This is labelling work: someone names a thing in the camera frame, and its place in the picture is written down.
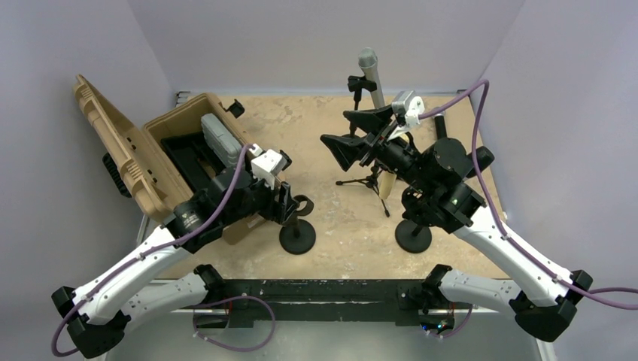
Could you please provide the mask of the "silver microphone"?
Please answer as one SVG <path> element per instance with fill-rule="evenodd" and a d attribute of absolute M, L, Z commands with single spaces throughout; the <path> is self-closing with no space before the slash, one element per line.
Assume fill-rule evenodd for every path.
<path fill-rule="evenodd" d="M 378 57 L 375 51 L 370 47 L 363 48 L 358 54 L 358 65 L 366 79 L 376 84 L 376 90 L 370 92 L 374 107 L 383 108 L 385 100 L 378 75 Z"/>

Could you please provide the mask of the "black round-base mic stand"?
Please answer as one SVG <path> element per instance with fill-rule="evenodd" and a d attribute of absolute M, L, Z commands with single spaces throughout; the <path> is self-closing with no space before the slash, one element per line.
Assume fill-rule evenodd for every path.
<path fill-rule="evenodd" d="M 313 225 L 302 218 L 314 210 L 314 202 L 304 195 L 294 196 L 293 199 L 298 203 L 305 203 L 305 206 L 301 210 L 295 210 L 291 222 L 281 227 L 278 239 L 286 252 L 301 255 L 309 252 L 316 242 Z"/>

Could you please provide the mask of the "grey plastic case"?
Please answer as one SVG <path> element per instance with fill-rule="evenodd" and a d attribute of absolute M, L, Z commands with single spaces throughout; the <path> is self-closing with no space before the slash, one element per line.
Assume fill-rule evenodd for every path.
<path fill-rule="evenodd" d="M 206 144 L 226 167 L 235 167 L 240 158 L 243 144 L 215 114 L 204 114 L 201 116 L 200 122 Z"/>

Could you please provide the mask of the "tall black mic stand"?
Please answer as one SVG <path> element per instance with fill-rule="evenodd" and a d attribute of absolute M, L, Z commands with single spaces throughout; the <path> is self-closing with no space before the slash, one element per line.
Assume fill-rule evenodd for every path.
<path fill-rule="evenodd" d="M 348 77 L 348 91 L 353 93 L 355 111 L 359 110 L 359 104 L 364 90 L 367 90 L 369 93 L 376 91 L 377 83 L 373 80 L 368 80 L 365 75 L 350 75 Z"/>

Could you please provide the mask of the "black aluminium base frame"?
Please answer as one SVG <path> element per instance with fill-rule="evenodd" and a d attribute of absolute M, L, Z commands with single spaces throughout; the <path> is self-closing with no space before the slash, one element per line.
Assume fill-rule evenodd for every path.
<path fill-rule="evenodd" d="M 524 329 L 535 326 L 541 308 L 512 281 L 469 276 L 437 265 L 423 280 L 224 280 L 211 265 L 186 276 L 137 291 L 122 307 L 140 325 L 173 310 L 229 305 L 232 327 L 255 320 L 394 322 L 414 326 L 434 309 L 475 305 L 515 319 Z"/>

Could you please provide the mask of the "black shock-mount round stand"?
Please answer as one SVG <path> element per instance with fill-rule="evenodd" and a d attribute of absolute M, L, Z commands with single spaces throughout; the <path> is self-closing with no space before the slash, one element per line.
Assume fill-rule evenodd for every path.
<path fill-rule="evenodd" d="M 430 248 L 433 236 L 429 227 L 416 223 L 411 215 L 410 205 L 406 205 L 408 196 L 413 196 L 415 190 L 412 187 L 406 188 L 401 197 L 402 220 L 396 225 L 394 238 L 396 243 L 408 253 L 423 253 Z"/>

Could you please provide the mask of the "black tripod shock-mount stand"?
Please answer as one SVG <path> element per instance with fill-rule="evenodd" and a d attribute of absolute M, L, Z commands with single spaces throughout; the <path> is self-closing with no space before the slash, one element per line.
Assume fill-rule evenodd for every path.
<path fill-rule="evenodd" d="M 350 180 L 338 180 L 335 182 L 336 186 L 343 186 L 346 184 L 362 184 L 364 185 L 367 189 L 370 189 L 374 192 L 374 194 L 377 195 L 378 199 L 381 202 L 381 206 L 383 207 L 384 210 L 384 215 L 386 217 L 390 217 L 390 212 L 386 206 L 385 203 L 385 199 L 387 198 L 387 196 L 385 196 L 384 198 L 381 197 L 381 187 L 380 187 L 380 181 L 379 181 L 379 177 L 381 176 L 381 174 L 383 173 L 384 169 L 381 168 L 379 165 L 374 164 L 371 167 L 371 173 L 369 175 L 367 175 L 366 177 L 363 178 L 357 178 L 357 179 L 350 179 Z"/>

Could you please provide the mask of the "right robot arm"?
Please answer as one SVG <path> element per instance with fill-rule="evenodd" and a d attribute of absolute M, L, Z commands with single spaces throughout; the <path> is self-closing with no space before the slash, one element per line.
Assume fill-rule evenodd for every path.
<path fill-rule="evenodd" d="M 426 112 L 422 102 L 406 108 L 345 111 L 345 118 L 364 131 L 349 138 L 322 135 L 339 166 L 377 162 L 407 185 L 403 218 L 416 226 L 438 227 L 479 250 L 503 270 L 506 280 L 470 276 L 448 265 L 436 266 L 418 297 L 425 308 L 454 303 L 478 305 L 514 318 L 529 335 L 555 341 L 571 324 L 591 276 L 572 272 L 540 254 L 504 226 L 484 193 L 467 180 L 493 161 L 482 149 L 466 152 L 460 141 L 442 138 L 419 150 L 404 134 L 418 126 Z"/>

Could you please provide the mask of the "cream condenser microphone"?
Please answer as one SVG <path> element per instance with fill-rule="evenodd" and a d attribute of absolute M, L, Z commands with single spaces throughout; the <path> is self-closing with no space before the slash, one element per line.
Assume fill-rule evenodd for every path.
<path fill-rule="evenodd" d="M 387 200 L 396 182 L 396 174 L 390 171 L 381 171 L 378 176 L 378 195 L 381 200 Z"/>

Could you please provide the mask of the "tan plastic toolbox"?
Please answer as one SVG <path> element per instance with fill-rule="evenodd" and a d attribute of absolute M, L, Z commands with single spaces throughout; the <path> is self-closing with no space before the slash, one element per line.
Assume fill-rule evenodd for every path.
<path fill-rule="evenodd" d="M 243 144 L 235 167 L 251 167 L 248 147 L 256 141 L 236 119 L 240 104 L 224 108 L 218 97 L 205 93 L 137 127 L 83 75 L 77 76 L 74 96 L 106 147 L 102 161 L 119 191 L 160 224 L 195 194 L 166 155 L 161 139 L 202 132 L 201 116 L 213 113 Z"/>

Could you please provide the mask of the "black mesh-head microphone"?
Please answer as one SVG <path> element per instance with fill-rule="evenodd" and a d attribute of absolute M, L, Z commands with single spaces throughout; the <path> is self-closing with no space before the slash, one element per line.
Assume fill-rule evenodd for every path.
<path fill-rule="evenodd" d="M 436 114 L 433 117 L 436 138 L 443 139 L 448 137 L 447 127 L 445 123 L 445 115 L 443 113 Z"/>

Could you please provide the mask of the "black toolbox tray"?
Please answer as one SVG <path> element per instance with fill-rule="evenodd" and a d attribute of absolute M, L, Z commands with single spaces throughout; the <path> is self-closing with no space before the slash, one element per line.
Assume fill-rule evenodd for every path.
<path fill-rule="evenodd" d="M 160 143 L 194 193 L 206 188 L 216 175 L 227 168 L 208 146 L 203 132 L 163 138 Z"/>

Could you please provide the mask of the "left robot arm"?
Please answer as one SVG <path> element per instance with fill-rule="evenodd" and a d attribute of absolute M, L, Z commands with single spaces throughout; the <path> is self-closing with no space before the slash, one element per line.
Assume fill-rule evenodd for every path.
<path fill-rule="evenodd" d="M 256 166 L 228 168 L 207 187 L 175 207 L 134 251 L 105 273 L 80 287 L 60 287 L 52 301 L 61 322 L 50 349 L 66 333 L 74 352 L 92 359 L 109 352 L 146 322 L 190 306 L 213 308 L 227 302 L 224 281 L 209 264 L 164 286 L 150 286 L 159 274 L 220 239 L 226 228 L 253 215 L 281 226 L 280 237 L 301 235 L 305 216 L 314 204 L 307 196 L 293 196 L 288 183 L 275 185 L 270 173 Z"/>

